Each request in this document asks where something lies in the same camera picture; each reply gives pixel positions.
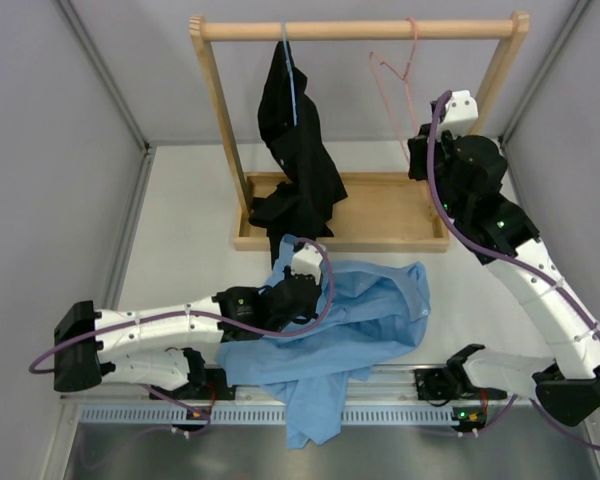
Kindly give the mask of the light blue shirt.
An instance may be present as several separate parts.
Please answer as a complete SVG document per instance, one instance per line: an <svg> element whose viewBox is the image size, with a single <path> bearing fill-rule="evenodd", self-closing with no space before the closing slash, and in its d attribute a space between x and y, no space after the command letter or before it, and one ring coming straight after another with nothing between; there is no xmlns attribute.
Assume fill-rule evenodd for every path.
<svg viewBox="0 0 600 480"><path fill-rule="evenodd" d="M234 385L255 385L286 406L286 445L322 445L341 431L350 380L365 381L373 366L415 350L430 314L425 266L389 267L335 261L321 297L329 310L304 335L289 325L285 337L228 342L215 355Z"/></svg>

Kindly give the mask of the pink wire hanger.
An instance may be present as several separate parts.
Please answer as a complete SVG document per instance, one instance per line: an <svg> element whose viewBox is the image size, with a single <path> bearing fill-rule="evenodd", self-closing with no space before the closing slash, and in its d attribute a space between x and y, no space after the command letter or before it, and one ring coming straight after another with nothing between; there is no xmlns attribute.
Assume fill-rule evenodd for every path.
<svg viewBox="0 0 600 480"><path fill-rule="evenodd" d="M417 121L417 115L416 115L416 111L414 108L413 95L411 92L411 85L410 85L410 78L411 78L411 70L412 70L414 58L418 51L418 46L419 46L419 25L418 25L418 22L412 17L406 17L405 21L411 27L411 31L413 33L413 39L412 39L411 50L409 52L409 55L408 55L408 58L407 58L407 61L406 61L403 71L400 72L393 64L391 64L389 61L387 61L385 58L383 58L381 55L379 55L374 50L369 52L368 61L369 61L371 73L374 78L375 85L378 89L381 100L384 104L385 111L389 118L395 139L397 140L397 142L399 144L399 147L402 151L402 154L406 161L407 166L410 166L411 156L410 156L410 153L408 150L407 141L403 138L399 122L397 121L397 118L393 112L391 103L389 101L387 92L384 88L384 84L381 79L381 75L379 73L380 67L386 67L397 79L400 80L403 90L404 90L404 94L405 94L405 101L406 101L406 105L407 105L408 112L409 112L409 118L411 121L412 131L414 133L418 133L419 123Z"/></svg>

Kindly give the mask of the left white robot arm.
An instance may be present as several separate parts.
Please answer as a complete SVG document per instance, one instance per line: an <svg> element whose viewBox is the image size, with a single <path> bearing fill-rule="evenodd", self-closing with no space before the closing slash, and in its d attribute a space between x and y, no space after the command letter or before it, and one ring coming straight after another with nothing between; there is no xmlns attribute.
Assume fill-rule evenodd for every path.
<svg viewBox="0 0 600 480"><path fill-rule="evenodd" d="M305 325L317 318L321 294L318 269L286 266L273 285L231 287L183 306L121 312L78 302L54 330L54 389L145 384L196 398L205 390L210 346Z"/></svg>

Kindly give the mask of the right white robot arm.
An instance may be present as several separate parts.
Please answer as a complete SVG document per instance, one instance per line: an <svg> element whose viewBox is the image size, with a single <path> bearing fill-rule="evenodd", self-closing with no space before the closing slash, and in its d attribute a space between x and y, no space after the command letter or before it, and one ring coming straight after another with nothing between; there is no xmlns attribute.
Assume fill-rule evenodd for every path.
<svg viewBox="0 0 600 480"><path fill-rule="evenodd" d="M508 164L495 143L420 127L409 139L408 175L426 182L441 222L518 301L550 351L506 354L470 344L443 368L457 397L482 389L529 399L575 427L600 407L600 323L550 257L526 212L501 192Z"/></svg>

